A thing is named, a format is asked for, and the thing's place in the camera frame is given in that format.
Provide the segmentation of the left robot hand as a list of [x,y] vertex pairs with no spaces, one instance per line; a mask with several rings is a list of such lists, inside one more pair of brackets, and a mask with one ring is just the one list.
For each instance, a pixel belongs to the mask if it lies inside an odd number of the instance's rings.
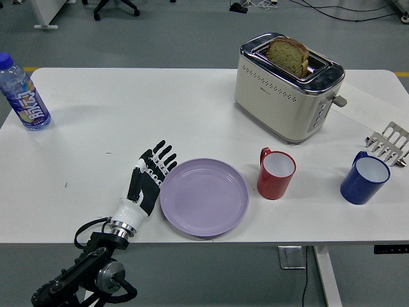
[[120,208],[111,223],[127,224],[137,229],[141,221],[153,212],[166,176],[177,165],[172,146],[164,140],[145,151],[132,171],[127,195],[120,199]]

